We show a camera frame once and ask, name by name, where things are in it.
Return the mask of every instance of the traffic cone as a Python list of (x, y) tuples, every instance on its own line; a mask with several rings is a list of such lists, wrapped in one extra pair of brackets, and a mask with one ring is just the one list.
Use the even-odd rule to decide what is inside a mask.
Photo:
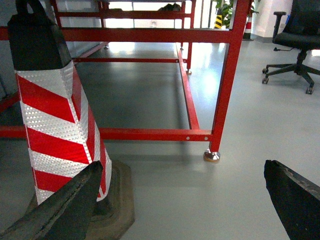
[(245, 25), (245, 30), (244, 30), (242, 40), (252, 41), (252, 39), (251, 39), (251, 26), (252, 26), (252, 16), (249, 16), (248, 21), (246, 22), (246, 25)]
[(101, 201), (108, 194), (112, 162), (63, 34), (38, 0), (15, 2), (18, 14), (8, 23), (8, 35), (37, 203), (93, 161), (103, 166)]
[(221, 10), (221, 8), (218, 8), (217, 11), (216, 11), (214, 28), (215, 29), (221, 29), (221, 27), (222, 27), (222, 10)]

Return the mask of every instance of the chair base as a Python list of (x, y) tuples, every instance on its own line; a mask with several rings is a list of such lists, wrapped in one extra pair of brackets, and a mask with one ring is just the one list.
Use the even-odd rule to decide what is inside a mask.
[[(310, 74), (320, 75), (320, 70), (314, 69), (312, 67), (303, 65), (303, 60), (306, 59), (307, 53), (306, 51), (302, 50), (298, 57), (297, 63), (293, 64), (268, 64), (263, 70), (262, 73), (265, 74), (265, 78), (262, 80), (263, 84), (267, 84), (269, 81), (269, 76), (276, 75), (276, 74), (283, 74), (287, 72), (294, 72), (297, 75), (303, 77), (308, 83), (309, 87), (306, 90), (306, 94), (312, 94), (314, 92), (314, 85), (315, 82), (310, 77)], [(269, 68), (279, 68), (278, 70), (274, 70), (269, 72)]]

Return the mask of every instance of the black office chair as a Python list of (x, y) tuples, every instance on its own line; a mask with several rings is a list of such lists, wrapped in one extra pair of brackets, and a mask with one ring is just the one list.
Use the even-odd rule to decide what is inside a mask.
[[(306, 59), (307, 51), (320, 49), (320, 0), (293, 0), (290, 18), (283, 32), (279, 34), (280, 20), (283, 15), (286, 15), (286, 12), (276, 11), (273, 14), (276, 15), (276, 22), (272, 42), (300, 49), (301, 52), (294, 64), (267, 65), (262, 70), (262, 73), (265, 74), (262, 83), (267, 84), (271, 75), (294, 71), (310, 84), (305, 93), (312, 94), (315, 82), (308, 73), (320, 75), (320, 70), (303, 65), (303, 61)], [(269, 67), (280, 69), (269, 72)]]

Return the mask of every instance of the gray floor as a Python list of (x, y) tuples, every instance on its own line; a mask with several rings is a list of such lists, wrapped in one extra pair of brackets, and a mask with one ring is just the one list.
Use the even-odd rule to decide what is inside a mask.
[[(97, 55), (172, 57), (171, 44), (110, 44)], [(132, 170), (135, 223), (123, 240), (288, 240), (264, 180), (265, 160), (278, 160), (320, 185), (320, 77), (269, 78), (262, 68), (293, 63), (298, 51), (244, 41), (218, 164), (204, 162), (205, 142), (105, 141), (112, 159)], [(210, 129), (223, 44), (195, 44), (189, 77), (200, 125)], [(319, 67), (320, 57), (305, 63)], [(187, 128), (179, 69), (166, 63), (81, 63), (84, 90), (100, 127)], [(0, 115), (21, 124), (19, 108)], [(27, 144), (0, 140), (0, 231), (21, 217), (33, 195)]]

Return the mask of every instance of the cone base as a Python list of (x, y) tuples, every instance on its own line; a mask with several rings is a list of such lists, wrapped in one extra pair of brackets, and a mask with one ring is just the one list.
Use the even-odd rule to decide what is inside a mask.
[[(38, 206), (34, 194), (26, 214)], [(98, 202), (86, 232), (86, 240), (119, 240), (135, 221), (131, 169), (112, 161), (112, 175), (107, 197)]]

